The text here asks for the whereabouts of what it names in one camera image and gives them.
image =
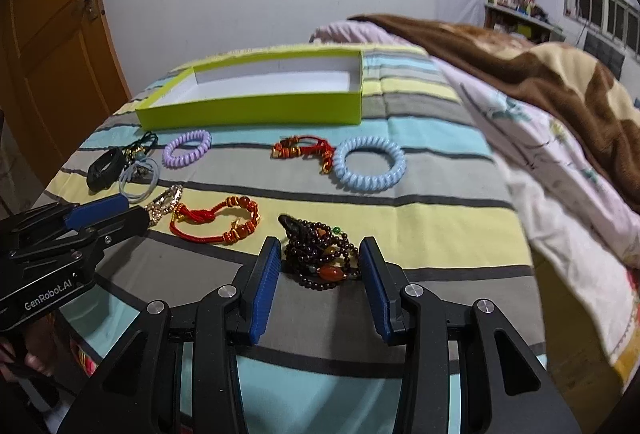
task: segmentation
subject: metal screw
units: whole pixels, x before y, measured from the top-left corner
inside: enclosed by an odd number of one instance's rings
[[[230,299],[233,295],[236,294],[238,290],[235,286],[231,286],[231,284],[223,286],[218,289],[218,295],[220,295],[223,299]]]
[[[404,292],[412,297],[419,297],[424,293],[424,288],[419,284],[407,284],[404,287]]]
[[[162,313],[163,309],[164,304],[159,300],[154,300],[153,302],[149,302],[148,306],[146,307],[146,312],[152,315],[158,315],[158,313]]]
[[[495,305],[491,300],[482,299],[478,301],[478,309],[482,311],[482,313],[493,313],[495,309]]]

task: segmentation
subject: hair tie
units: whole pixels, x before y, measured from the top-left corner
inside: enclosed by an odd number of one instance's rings
[[[134,176],[140,175],[140,169],[145,169],[151,171],[151,183],[149,184],[149,188],[146,189],[142,194],[129,194],[129,192],[124,191],[124,185],[131,182],[131,179]],[[126,170],[120,175],[120,193],[124,195],[127,200],[132,204],[136,205],[144,201],[151,192],[154,191],[155,187],[158,185],[158,181],[160,179],[160,165],[156,162],[155,159],[151,158],[142,158],[136,160],[133,164],[129,165]]]
[[[200,144],[191,152],[188,152],[183,156],[172,156],[172,153],[174,152],[176,147],[182,145],[183,143],[187,143],[188,141],[196,140],[199,140]],[[183,134],[182,136],[174,139],[171,143],[164,147],[164,152],[162,153],[162,163],[164,163],[164,166],[172,169],[185,167],[204,156],[205,152],[209,150],[210,146],[211,134],[209,134],[206,130],[192,130],[191,132],[187,132],[186,134]]]
[[[351,172],[344,163],[347,154],[355,149],[373,149],[384,152],[394,160],[394,166],[381,176],[363,176]],[[406,172],[406,157],[398,144],[386,138],[368,136],[348,139],[340,143],[334,153],[334,172],[346,187],[363,192],[391,188]]]

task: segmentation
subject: bead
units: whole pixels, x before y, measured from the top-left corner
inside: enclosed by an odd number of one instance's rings
[[[247,237],[249,235],[249,230],[247,229],[245,224],[241,224],[240,226],[236,227],[236,231],[238,232],[240,239],[244,239],[244,237]]]
[[[320,268],[318,275],[321,279],[324,279],[328,282],[338,282],[338,280],[342,280],[342,270],[337,266],[329,266],[325,264]]]

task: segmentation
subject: green box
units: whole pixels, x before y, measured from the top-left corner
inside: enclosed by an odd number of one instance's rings
[[[304,44],[214,56],[136,109],[144,130],[213,125],[357,125],[362,50]]]

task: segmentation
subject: wooden door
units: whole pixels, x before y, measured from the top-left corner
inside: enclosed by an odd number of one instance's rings
[[[129,97],[101,0],[0,0],[0,108],[44,185]]]

